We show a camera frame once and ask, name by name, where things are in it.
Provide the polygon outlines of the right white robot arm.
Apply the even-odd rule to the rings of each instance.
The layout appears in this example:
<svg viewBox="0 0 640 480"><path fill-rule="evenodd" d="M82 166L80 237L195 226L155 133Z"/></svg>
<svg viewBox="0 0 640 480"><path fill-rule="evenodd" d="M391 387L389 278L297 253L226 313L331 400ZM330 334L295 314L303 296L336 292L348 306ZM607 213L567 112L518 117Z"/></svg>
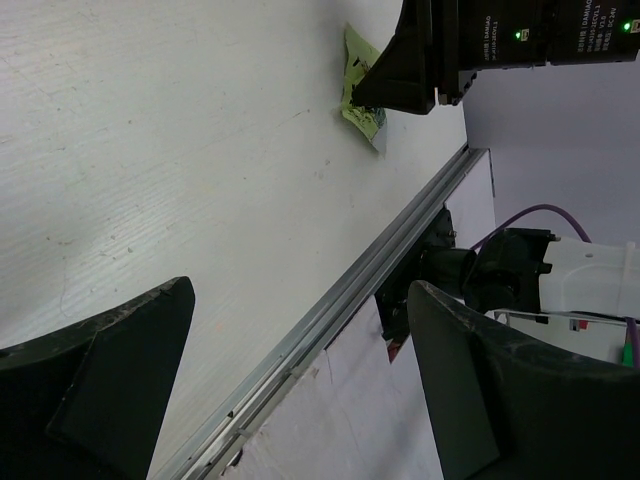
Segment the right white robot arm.
<svg viewBox="0 0 640 480"><path fill-rule="evenodd" d="M455 105L482 70L620 63L639 52L635 1L406 1L395 32L352 92L358 107L425 115ZM427 281L479 313L624 323L639 342L639 251L506 221L470 248L421 244L406 281Z"/></svg>

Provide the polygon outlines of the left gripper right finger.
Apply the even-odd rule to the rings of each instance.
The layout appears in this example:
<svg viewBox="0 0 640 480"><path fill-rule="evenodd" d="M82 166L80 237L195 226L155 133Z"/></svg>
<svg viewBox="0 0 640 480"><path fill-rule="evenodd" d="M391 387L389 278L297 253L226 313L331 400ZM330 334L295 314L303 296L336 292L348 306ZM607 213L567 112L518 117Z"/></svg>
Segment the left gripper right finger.
<svg viewBox="0 0 640 480"><path fill-rule="evenodd" d="M424 281L408 318L447 479L635 479L639 372L479 314Z"/></svg>

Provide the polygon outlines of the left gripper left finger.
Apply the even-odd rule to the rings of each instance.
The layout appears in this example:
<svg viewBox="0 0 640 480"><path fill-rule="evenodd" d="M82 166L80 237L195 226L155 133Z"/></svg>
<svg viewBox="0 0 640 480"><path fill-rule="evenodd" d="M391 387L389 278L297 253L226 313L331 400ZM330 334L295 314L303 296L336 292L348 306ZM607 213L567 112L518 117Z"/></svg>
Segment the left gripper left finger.
<svg viewBox="0 0 640 480"><path fill-rule="evenodd" d="M146 478L193 311L176 277L2 349L2 478Z"/></svg>

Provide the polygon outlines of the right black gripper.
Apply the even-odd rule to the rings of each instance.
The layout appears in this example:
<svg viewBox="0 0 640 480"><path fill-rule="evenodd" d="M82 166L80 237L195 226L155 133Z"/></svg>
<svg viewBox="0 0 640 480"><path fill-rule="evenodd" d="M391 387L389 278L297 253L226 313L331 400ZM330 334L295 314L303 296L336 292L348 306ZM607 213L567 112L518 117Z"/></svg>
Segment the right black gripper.
<svg viewBox="0 0 640 480"><path fill-rule="evenodd" d="M547 61L548 1L404 0L395 33L352 93L357 106L426 115L456 105L482 70Z"/></svg>

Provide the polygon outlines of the green candy packet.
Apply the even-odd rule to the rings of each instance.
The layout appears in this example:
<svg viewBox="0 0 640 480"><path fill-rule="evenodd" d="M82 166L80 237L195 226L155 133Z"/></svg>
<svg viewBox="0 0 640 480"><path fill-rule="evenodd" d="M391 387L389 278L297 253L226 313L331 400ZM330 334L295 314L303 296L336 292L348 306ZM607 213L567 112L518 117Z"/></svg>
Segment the green candy packet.
<svg viewBox="0 0 640 480"><path fill-rule="evenodd" d="M380 56L349 23L344 29L345 67L340 103L342 118L354 126L381 155L387 151L387 116L382 107L362 106L354 91Z"/></svg>

